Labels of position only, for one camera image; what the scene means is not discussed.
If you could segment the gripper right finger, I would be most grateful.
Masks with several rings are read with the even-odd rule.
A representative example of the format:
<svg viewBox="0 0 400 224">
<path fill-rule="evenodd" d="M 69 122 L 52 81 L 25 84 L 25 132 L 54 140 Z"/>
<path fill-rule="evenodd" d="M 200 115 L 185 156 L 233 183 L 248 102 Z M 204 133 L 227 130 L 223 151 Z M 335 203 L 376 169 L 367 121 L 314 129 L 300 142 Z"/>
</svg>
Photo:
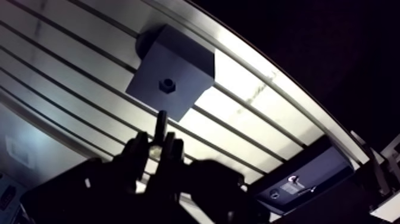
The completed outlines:
<svg viewBox="0 0 400 224">
<path fill-rule="evenodd" d="M 161 146 L 157 171 L 151 176 L 146 193 L 161 209 L 166 220 L 192 221 L 179 204 L 182 193 L 214 223 L 268 223 L 269 210 L 242 189 L 244 176 L 211 159 L 183 161 L 183 141 L 173 132 L 155 135 Z"/>
</svg>

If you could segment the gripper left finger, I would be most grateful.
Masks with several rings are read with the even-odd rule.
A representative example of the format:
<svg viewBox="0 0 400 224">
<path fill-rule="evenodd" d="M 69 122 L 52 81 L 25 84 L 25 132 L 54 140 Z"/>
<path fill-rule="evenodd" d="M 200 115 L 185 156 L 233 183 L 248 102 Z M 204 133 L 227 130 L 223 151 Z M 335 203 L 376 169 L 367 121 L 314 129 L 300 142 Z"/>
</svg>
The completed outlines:
<svg viewBox="0 0 400 224">
<path fill-rule="evenodd" d="M 146 163 L 148 141 L 138 135 L 123 152 L 68 169 L 27 191 L 21 206 L 31 223 L 136 223 L 136 181 Z"/>
</svg>

